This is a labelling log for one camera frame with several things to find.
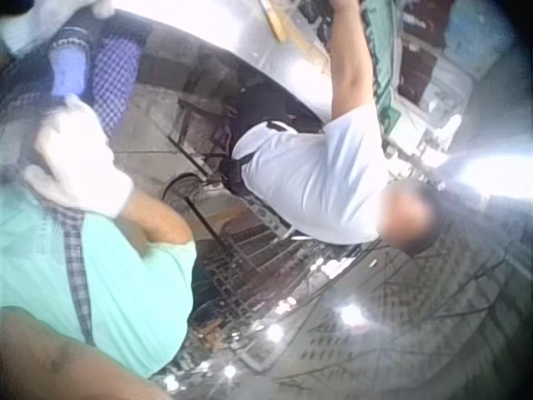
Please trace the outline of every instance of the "black pants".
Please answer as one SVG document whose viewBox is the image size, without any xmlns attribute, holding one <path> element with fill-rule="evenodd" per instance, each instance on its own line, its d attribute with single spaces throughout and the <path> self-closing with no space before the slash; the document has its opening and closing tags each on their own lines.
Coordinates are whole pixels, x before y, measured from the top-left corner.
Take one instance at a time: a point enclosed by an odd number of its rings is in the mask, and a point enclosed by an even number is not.
<svg viewBox="0 0 533 400">
<path fill-rule="evenodd" d="M 241 93 L 231 126 L 230 154 L 248 130 L 265 121 L 285 123 L 298 132 L 317 133 L 321 129 L 320 120 L 288 92 L 274 83 L 259 83 Z"/>
</svg>

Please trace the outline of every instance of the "white t-shirt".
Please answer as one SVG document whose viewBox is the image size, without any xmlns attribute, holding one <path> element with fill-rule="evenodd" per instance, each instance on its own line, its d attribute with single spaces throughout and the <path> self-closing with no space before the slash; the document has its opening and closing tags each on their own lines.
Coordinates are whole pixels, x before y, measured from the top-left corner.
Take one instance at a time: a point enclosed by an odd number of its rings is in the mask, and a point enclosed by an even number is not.
<svg viewBox="0 0 533 400">
<path fill-rule="evenodd" d="M 287 132 L 256 125 L 235 146 L 235 159 L 256 152 L 242 168 L 247 187 L 295 229 L 320 241 L 376 239 L 380 192 L 388 182 L 376 109 L 350 111 L 328 123 L 326 135 L 281 125 Z"/>
</svg>

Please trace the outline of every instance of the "mint green t-shirt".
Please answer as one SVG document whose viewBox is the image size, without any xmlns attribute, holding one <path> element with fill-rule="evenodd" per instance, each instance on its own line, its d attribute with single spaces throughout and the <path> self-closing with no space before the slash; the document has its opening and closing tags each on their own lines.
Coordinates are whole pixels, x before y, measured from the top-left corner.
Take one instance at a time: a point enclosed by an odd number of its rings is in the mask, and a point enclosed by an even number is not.
<svg viewBox="0 0 533 400">
<path fill-rule="evenodd" d="M 83 341 L 67 280 L 63 232 L 26 188 L 0 187 L 0 305 L 20 307 Z M 150 244 L 141 258 L 115 224 L 88 213 L 82 248 L 97 347 L 148 377 L 170 362 L 192 309 L 193 242 Z"/>
</svg>

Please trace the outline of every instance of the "hand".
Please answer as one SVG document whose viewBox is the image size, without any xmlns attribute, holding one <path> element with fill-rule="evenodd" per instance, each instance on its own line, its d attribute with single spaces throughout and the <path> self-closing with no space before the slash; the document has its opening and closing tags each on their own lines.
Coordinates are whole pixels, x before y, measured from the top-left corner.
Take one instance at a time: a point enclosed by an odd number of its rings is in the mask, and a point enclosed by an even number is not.
<svg viewBox="0 0 533 400">
<path fill-rule="evenodd" d="M 358 8 L 359 0 L 330 0 L 330 4 L 335 12 L 339 12 L 348 8 Z"/>
<path fill-rule="evenodd" d="M 35 142 L 54 177 L 31 165 L 24 178 L 56 204 L 115 218 L 133 190 L 132 180 L 113 165 L 94 111 L 76 96 L 66 104 L 44 121 Z"/>
</svg>

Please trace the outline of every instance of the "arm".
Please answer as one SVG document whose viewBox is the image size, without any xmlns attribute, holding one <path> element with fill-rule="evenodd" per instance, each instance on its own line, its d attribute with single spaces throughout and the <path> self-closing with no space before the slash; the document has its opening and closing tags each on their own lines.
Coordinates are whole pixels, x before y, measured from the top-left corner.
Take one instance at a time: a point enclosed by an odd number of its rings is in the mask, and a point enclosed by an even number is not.
<svg viewBox="0 0 533 400">
<path fill-rule="evenodd" d="M 59 335 L 27 312 L 0 312 L 0 393 L 5 398 L 168 399 L 98 350 Z"/>
<path fill-rule="evenodd" d="M 177 212 L 144 193 L 133 192 L 121 217 L 138 225 L 148 242 L 186 244 L 192 240 L 191 229 Z"/>
<path fill-rule="evenodd" d="M 334 9 L 331 39 L 332 117 L 374 103 L 374 69 L 361 20 L 359 0 L 330 0 Z"/>
</svg>

